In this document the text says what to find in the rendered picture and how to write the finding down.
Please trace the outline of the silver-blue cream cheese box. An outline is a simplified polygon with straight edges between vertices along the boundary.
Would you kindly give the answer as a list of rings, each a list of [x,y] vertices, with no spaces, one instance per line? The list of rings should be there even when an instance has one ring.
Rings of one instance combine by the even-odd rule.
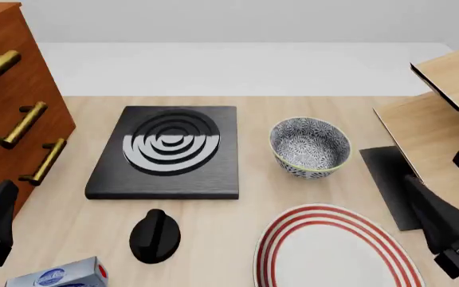
[[[4,287],[108,287],[108,271],[92,257],[9,279]]]

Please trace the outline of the patterned blue-white bowl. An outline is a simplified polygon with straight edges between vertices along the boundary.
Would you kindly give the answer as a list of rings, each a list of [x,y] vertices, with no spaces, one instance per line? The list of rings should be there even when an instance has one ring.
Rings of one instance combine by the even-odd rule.
[[[351,157],[351,142],[327,121],[295,116],[278,122],[269,133],[273,156],[281,168],[302,179],[323,179]]]

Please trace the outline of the pale wooden rack, black inside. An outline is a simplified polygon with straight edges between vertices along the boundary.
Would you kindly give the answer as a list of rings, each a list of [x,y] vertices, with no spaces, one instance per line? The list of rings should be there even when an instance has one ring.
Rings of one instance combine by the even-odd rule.
[[[415,175],[459,209],[459,50],[419,64],[411,71],[430,92],[374,109]]]

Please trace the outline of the flat black stove plate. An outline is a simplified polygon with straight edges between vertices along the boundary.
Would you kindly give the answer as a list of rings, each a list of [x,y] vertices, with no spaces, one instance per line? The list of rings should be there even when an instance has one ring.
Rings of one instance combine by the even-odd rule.
[[[125,107],[85,197],[238,199],[236,107]]]

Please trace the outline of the white plate with red rings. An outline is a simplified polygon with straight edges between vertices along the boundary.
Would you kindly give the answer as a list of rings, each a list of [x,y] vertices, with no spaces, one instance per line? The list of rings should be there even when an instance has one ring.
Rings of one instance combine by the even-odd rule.
[[[313,203],[286,210],[259,239],[255,287],[426,287],[402,246],[352,210]]]

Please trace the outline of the round black stove knob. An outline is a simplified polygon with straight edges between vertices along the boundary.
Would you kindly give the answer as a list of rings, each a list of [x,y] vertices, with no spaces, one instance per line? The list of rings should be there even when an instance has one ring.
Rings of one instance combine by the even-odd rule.
[[[178,223],[163,210],[152,209],[132,229],[129,247],[137,260],[151,265],[170,258],[180,241]]]

